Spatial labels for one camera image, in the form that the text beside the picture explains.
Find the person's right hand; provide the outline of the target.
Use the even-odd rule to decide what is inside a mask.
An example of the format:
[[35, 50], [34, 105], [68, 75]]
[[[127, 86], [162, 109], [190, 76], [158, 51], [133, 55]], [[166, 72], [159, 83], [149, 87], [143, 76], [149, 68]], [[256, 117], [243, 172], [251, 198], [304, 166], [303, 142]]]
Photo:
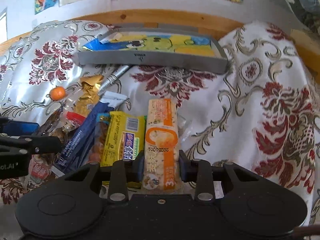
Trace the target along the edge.
[[304, 237], [319, 236], [319, 235], [320, 235], [319, 224], [296, 227], [292, 232], [293, 239], [300, 239]]

